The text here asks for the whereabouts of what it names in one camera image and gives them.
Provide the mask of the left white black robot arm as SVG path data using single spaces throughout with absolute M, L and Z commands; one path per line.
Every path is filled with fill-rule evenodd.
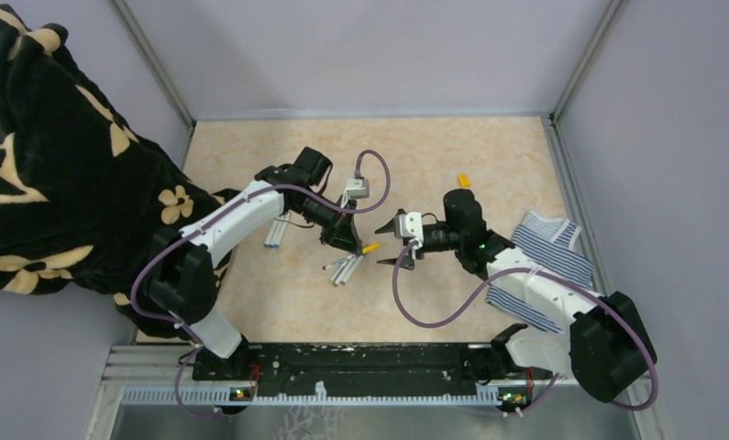
M 187 334 L 195 347 L 214 356 L 230 380 L 249 370 L 248 340 L 217 308 L 218 266 L 251 233 L 281 215 L 295 213 L 321 229 L 322 244 L 355 257 L 362 242 L 353 214 L 370 194 L 360 167 L 331 201 L 314 191 L 332 169 L 331 160 L 306 147 L 288 164 L 269 166 L 235 198 L 178 231 L 154 235 L 149 262 L 133 282 L 129 298 L 136 312 L 156 317 Z

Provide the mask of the purple cap white marker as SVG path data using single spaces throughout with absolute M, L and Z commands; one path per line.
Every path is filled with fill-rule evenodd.
M 278 248 L 281 245 L 290 219 L 290 213 L 281 214 L 273 219 L 271 229 L 264 241 L 264 247 Z

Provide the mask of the orange cap white marker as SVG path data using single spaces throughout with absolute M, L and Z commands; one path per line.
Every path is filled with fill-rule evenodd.
M 375 249 L 378 249 L 380 246 L 381 246 L 381 243 L 380 242 L 371 243 L 371 244 L 365 246 L 361 250 L 361 252 L 359 254 L 351 253 L 351 254 L 343 257 L 343 258 L 339 258 L 339 259 L 337 259 L 335 261 L 332 261 L 331 263 L 326 264 L 325 266 L 323 266 L 322 267 L 322 270 L 329 270 L 329 269 L 334 268 L 334 267 L 342 266 L 347 261 L 349 261 L 351 259 L 354 259 L 354 258 L 357 258 L 357 257 L 361 257 L 361 256 L 364 256 L 364 255 L 367 255 L 368 253 L 371 253 Z

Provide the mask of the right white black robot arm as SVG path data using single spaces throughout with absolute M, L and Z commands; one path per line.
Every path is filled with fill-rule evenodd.
M 432 329 L 457 320 L 484 294 L 489 304 L 519 319 L 492 341 L 492 367 L 504 378 L 536 368 L 576 380 L 594 399 L 610 404 L 643 377 L 650 380 L 647 399 L 628 405 L 630 411 L 653 406 L 660 392 L 657 352 L 645 324 L 628 295 L 603 295 L 579 283 L 580 265 L 566 251 L 560 270 L 489 227 L 469 189 L 443 197 L 445 217 L 427 224 L 423 214 L 400 209 L 377 234 L 393 234 L 403 249 L 387 259 L 393 267 L 392 295 L 400 313 L 413 325 Z M 399 273 L 413 270 L 427 253 L 453 252 L 462 268 L 480 278 L 480 285 L 450 316 L 425 322 L 411 315 L 399 293 Z

